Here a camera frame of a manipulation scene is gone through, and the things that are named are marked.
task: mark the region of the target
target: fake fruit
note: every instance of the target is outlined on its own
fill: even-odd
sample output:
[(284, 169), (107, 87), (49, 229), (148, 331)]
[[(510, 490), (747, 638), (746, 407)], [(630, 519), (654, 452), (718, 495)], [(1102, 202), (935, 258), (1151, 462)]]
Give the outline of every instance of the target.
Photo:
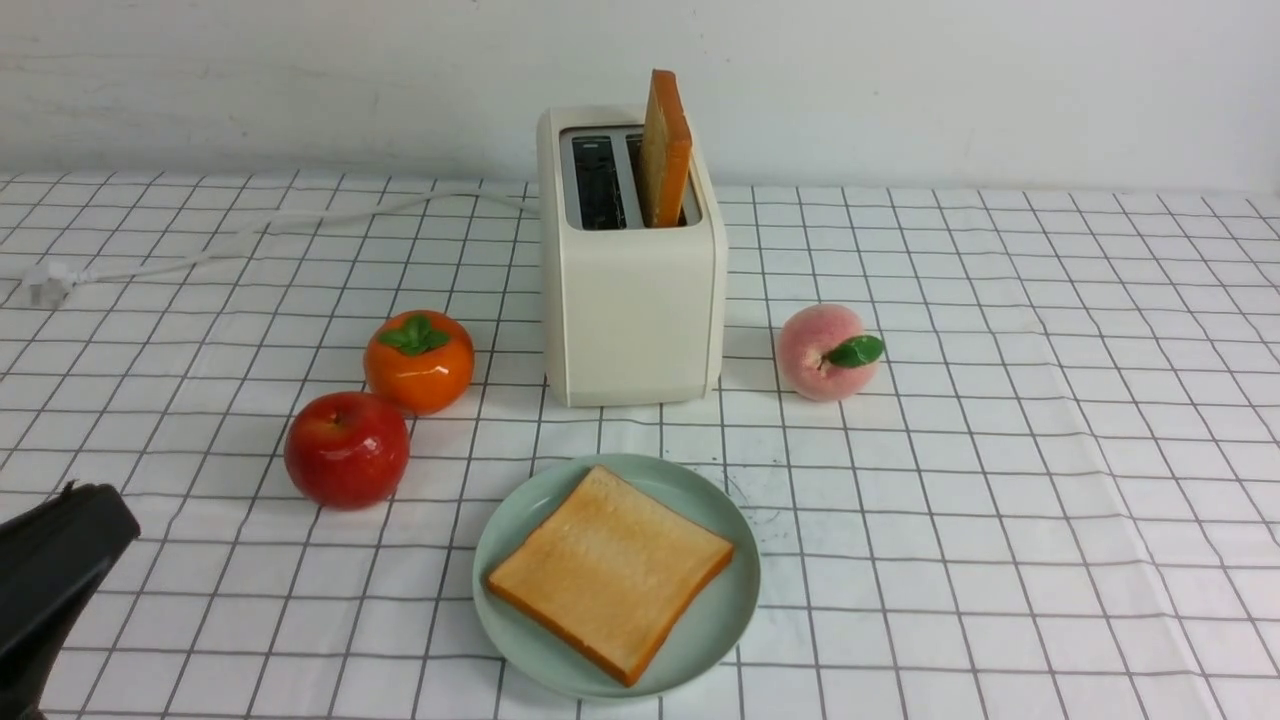
[(408, 425), (389, 401), (335, 392), (308, 402), (284, 439), (284, 469), (302, 495), (357, 510), (396, 492), (408, 465)]
[(466, 328), (434, 310), (401, 313), (383, 323), (365, 347), (370, 392), (406, 413), (431, 415), (471, 386), (475, 347)]
[(818, 402), (863, 389), (883, 352), (881, 338), (864, 334), (861, 318), (844, 305), (810, 305), (778, 334), (778, 370), (797, 393)]

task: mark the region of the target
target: plate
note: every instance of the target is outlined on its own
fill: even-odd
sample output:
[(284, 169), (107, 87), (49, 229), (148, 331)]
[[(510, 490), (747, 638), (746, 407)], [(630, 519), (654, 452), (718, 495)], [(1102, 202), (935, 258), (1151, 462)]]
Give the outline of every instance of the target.
[[(567, 643), (492, 594), (484, 578), (568, 497), (588, 470), (604, 465), (636, 489), (733, 543), (733, 560), (698, 594), (640, 680), (627, 688)], [(471, 570), (480, 624), (524, 674), (570, 697), (623, 701), (653, 697), (719, 664), (746, 632), (760, 594), (760, 551), (746, 518), (718, 487), (692, 470), (645, 455), (590, 455), (529, 478), (485, 525)]]

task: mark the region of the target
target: white toaster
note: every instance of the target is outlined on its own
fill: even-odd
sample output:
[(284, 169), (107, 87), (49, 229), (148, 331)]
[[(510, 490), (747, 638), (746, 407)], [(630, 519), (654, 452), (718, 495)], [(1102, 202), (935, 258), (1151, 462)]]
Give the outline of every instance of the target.
[(724, 223), (695, 132), (681, 225), (645, 227), (644, 114), (553, 108), (538, 122), (547, 378), (570, 407), (694, 400), (719, 380)]

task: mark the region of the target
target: power cord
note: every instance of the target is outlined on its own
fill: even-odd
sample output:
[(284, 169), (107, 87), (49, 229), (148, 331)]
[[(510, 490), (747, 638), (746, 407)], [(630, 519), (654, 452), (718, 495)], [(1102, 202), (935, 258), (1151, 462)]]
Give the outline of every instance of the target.
[(109, 282), (109, 281), (122, 281), (128, 278), (141, 278), (147, 275), (159, 275), (164, 273), (172, 273), (174, 270), (184, 270), (187, 268), (198, 265), (206, 260), (227, 259), (227, 258), (243, 258), (247, 252), (252, 252), (253, 243), (256, 238), (265, 233), (271, 225), (279, 223), (298, 223), (303, 220), (357, 220), (360, 218), (367, 218), (371, 215), (378, 215), (381, 213), (394, 213), (396, 210), (403, 210), (404, 208), (411, 208), (420, 202), (426, 202), (430, 200), (436, 200), (439, 197), (481, 197), (484, 200), (492, 200), (494, 202), (516, 208), (526, 213), (538, 213), (539, 208), (535, 202), (525, 202), (515, 197), (509, 197), (498, 192), (488, 192), (484, 190), (451, 190), (439, 192), (428, 192), (422, 195), (415, 195), (412, 197), (397, 200), (394, 202), (384, 202), (374, 205), (372, 208), (360, 209), (360, 210), (278, 210), (271, 215), (251, 223), (238, 231), (236, 236), (221, 247), (209, 247), (204, 252), (197, 252), (196, 255), (189, 255), (182, 260), (174, 260), (172, 263), (155, 263), (151, 265), (137, 265), (133, 268), (122, 268), (118, 270), (111, 269), (95, 269), (84, 268), (83, 270), (73, 270), (65, 263), (58, 260), (49, 260), (40, 263), (23, 273), (22, 287), (27, 288), (31, 305), (37, 307), (50, 307), (56, 309), (65, 302), (67, 296), (72, 293), (72, 290), (78, 284), (87, 284), (95, 282)]

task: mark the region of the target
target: checkered tablecloth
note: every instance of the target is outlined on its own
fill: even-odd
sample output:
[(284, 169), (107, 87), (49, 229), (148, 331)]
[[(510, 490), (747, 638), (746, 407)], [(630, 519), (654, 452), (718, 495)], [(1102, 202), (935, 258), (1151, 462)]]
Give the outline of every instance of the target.
[[(0, 266), (179, 258), (276, 208), (433, 188), (0, 174)], [(291, 228), (251, 260), (84, 286), (54, 313), (6, 281), (0, 514), (79, 479), (120, 487), (143, 528), (67, 642), (50, 717), (1280, 712), (1280, 200), (718, 193), (723, 378), (663, 407), (548, 397), (538, 220), (488, 201)], [(818, 300), (849, 304), (888, 348), (838, 405), (780, 389), (772, 359), (777, 328)], [(317, 512), (283, 471), (288, 418), (361, 387), (369, 334), (416, 307), (466, 324), (477, 380), (413, 424), (392, 502)], [(660, 700), (553, 696), (498, 657), (471, 605), (497, 503), (596, 451), (722, 484), (764, 552), (740, 647)]]

